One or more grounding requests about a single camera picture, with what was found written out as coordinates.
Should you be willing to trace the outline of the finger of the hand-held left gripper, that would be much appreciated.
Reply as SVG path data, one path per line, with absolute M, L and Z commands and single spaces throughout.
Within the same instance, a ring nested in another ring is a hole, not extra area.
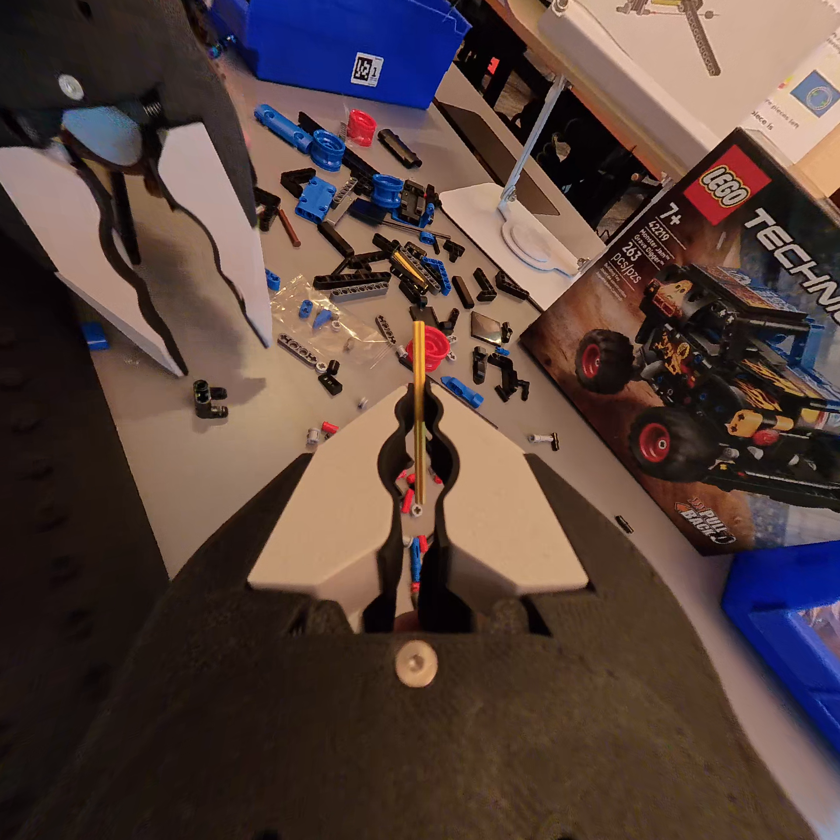
M 158 364 L 186 376 L 171 331 L 114 236 L 112 200 L 92 170 L 44 150 L 3 148 L 1 181 L 58 278 Z
M 273 321 L 259 230 L 249 221 L 202 122 L 145 128 L 145 146 L 157 154 L 154 172 L 164 196 L 198 224 L 213 247 L 219 275 L 238 300 L 263 346 Z

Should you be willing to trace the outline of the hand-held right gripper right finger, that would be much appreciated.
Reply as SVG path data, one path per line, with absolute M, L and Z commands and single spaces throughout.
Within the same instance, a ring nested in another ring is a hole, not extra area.
M 442 486 L 421 572 L 422 628 L 468 632 L 500 602 L 586 589 L 590 578 L 534 470 L 541 459 L 441 385 L 426 383 L 424 403 Z

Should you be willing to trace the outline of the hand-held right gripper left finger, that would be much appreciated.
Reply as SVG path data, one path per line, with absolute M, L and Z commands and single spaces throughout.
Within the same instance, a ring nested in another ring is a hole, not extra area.
M 358 615 L 368 633 L 394 628 L 403 572 L 404 388 L 318 447 L 247 583 L 309 595 Z

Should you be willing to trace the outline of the grey desk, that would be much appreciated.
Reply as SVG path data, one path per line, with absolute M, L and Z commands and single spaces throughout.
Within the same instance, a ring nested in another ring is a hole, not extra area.
M 250 153 L 257 166 L 260 184 L 286 195 L 279 188 L 281 170 L 297 169 L 300 157 L 290 147 L 272 139 L 254 121 L 256 104 L 279 106 L 290 118 L 299 111 L 309 113 L 333 130 L 343 119 L 342 99 L 337 95 L 283 87 L 258 81 L 237 60 L 223 62 L 226 82 L 240 118 L 250 134 Z M 420 176 L 444 190 L 472 186 L 489 180 L 471 147 L 447 120 L 448 112 L 439 106 L 473 112 L 486 123 L 514 157 L 518 141 L 501 119 L 470 86 L 457 68 L 450 68 L 426 111 L 402 108 L 374 101 L 347 100 L 348 108 L 358 107 L 373 114 L 380 126 L 402 135 L 420 153 L 424 163 Z M 600 248 L 595 234 L 575 215 L 571 205 L 535 168 L 527 173 L 560 215 L 540 217 L 578 256 L 594 256 Z M 170 213 L 156 199 L 145 196 L 141 187 L 129 187 L 132 208 L 137 216 L 142 269 L 150 269 L 150 285 L 157 305 L 164 312 L 179 346 L 189 354 L 190 371 L 210 374 L 213 384 L 230 386 L 234 398 L 232 419 L 204 421 L 194 417 L 187 400 L 186 380 L 173 379 L 159 366 L 126 343 L 113 339 L 115 349 L 94 353 L 100 383 L 108 399 L 124 452 L 167 571 L 175 576 L 189 557 L 236 509 L 254 496 L 302 452 L 294 434 L 303 434 L 309 418 L 298 409 L 335 405 L 323 418 L 352 419 L 353 407 L 362 396 L 381 396 L 397 382 L 396 362 L 382 361 L 364 375 L 383 376 L 381 386 L 364 385 L 351 393 L 350 374 L 341 374 L 343 395 L 328 397 L 320 385 L 311 383 L 303 366 L 285 351 L 261 349 L 224 290 L 193 288 L 186 282 L 194 272 L 212 268 L 209 246 L 203 233 L 186 217 Z M 269 267 L 284 280 L 338 262 L 338 255 L 326 245 L 314 227 L 294 222 L 304 239 L 301 248 L 292 248 L 277 223 L 275 232 L 266 234 L 263 245 Z M 181 318 L 179 301 L 195 306 L 196 313 L 212 322 L 209 339 L 204 327 L 193 329 L 193 313 Z M 623 537 L 633 542 L 653 563 L 673 588 L 688 618 L 695 623 L 701 641 L 740 722 L 759 751 L 761 759 L 775 774 L 786 795 L 801 809 L 820 838 L 838 838 L 838 759 L 810 725 L 794 710 L 793 701 L 780 685 L 763 670 L 737 631 L 722 614 L 717 599 L 722 592 L 730 559 L 726 555 L 704 558 L 659 510 L 644 489 L 621 465 L 595 431 L 565 399 L 555 384 L 535 366 L 527 354 L 522 356 L 525 378 L 530 379 L 530 402 L 522 408 L 504 408 L 495 396 L 482 409 L 511 439 L 525 443 L 523 435 L 537 431 L 546 419 L 560 432 L 560 452 L 545 456 L 549 465 L 604 515 L 620 515 L 634 532 Z

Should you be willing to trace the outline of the pile of small coloured pins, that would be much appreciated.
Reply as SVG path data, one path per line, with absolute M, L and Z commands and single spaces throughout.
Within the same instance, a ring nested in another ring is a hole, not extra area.
M 422 516 L 415 501 L 415 466 L 407 431 L 394 416 L 367 416 L 346 427 L 313 457 L 295 500 L 310 513 L 316 541 L 303 583 L 322 600 L 346 609 L 394 593 L 408 546 L 410 592 L 417 599 L 427 537 L 402 525 Z

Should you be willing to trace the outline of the blue long tube connector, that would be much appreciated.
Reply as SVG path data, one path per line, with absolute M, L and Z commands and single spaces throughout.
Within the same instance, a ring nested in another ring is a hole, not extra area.
M 257 122 L 276 137 L 284 140 L 299 152 L 310 154 L 312 135 L 309 132 L 265 103 L 255 108 L 254 115 Z

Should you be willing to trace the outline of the blue square toy panel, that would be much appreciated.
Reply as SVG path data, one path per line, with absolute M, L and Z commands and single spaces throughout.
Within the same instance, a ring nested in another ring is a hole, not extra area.
M 295 215 L 319 225 L 328 215 L 337 193 L 337 187 L 314 175 L 301 189 L 295 207 Z

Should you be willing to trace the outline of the large black angled connector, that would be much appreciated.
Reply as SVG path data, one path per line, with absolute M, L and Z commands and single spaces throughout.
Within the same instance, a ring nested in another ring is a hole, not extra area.
M 500 384 L 496 386 L 496 393 L 499 398 L 507 403 L 517 393 L 521 392 L 521 400 L 526 402 L 529 399 L 530 383 L 519 378 L 518 372 L 513 366 L 510 357 L 492 353 L 487 362 L 495 365 L 500 370 Z

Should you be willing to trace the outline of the blue wedge toy piece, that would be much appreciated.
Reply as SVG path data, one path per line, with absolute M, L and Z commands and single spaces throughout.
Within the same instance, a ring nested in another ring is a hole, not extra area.
M 461 402 L 469 405 L 474 410 L 479 409 L 485 400 L 481 394 L 457 377 L 452 375 L 443 375 L 440 377 L 439 381 L 441 386 L 443 386 L 444 389 L 451 395 L 457 397 Z

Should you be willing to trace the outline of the dark grey holed beam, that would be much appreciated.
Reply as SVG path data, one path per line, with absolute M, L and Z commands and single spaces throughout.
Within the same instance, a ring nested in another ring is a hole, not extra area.
M 298 342 L 290 335 L 281 332 L 277 336 L 277 344 L 296 359 L 304 363 L 308 368 L 315 370 L 319 375 L 328 371 L 328 365 L 319 360 L 318 356 L 311 352 L 303 343 Z

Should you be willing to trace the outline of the clear plastic bag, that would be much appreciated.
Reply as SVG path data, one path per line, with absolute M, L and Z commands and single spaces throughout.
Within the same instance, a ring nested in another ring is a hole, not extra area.
M 375 368 L 392 349 L 371 318 L 353 313 L 348 303 L 334 301 L 304 276 L 282 281 L 279 292 L 268 293 L 276 343 L 278 334 L 286 333 L 320 361 L 338 360 L 361 371 Z

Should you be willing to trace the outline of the black ribbed toy block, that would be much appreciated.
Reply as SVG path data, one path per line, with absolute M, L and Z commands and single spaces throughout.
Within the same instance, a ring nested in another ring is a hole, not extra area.
M 404 168 L 415 170 L 423 165 L 423 161 L 417 153 L 410 149 L 391 129 L 381 129 L 377 134 L 377 139 Z

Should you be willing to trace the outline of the black flat toy panel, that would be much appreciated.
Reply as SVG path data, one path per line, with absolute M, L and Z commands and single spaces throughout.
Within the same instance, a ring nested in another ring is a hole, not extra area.
M 469 331 L 471 338 L 496 347 L 508 344 L 512 337 L 509 322 L 499 322 L 476 310 L 470 313 Z

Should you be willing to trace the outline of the black and blue chassis assembly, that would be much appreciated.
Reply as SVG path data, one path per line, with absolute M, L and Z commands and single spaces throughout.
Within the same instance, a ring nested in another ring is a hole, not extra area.
M 402 202 L 398 208 L 386 211 L 375 206 L 369 198 L 359 197 L 350 206 L 352 217 L 371 225 L 399 224 L 422 230 L 434 219 L 435 205 L 427 198 L 426 188 L 412 181 L 404 181 Z

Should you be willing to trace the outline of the monster truck toy set box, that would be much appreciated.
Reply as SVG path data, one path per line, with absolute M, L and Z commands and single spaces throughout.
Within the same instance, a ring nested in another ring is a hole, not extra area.
M 735 129 L 521 335 L 699 553 L 838 540 L 838 210 Z

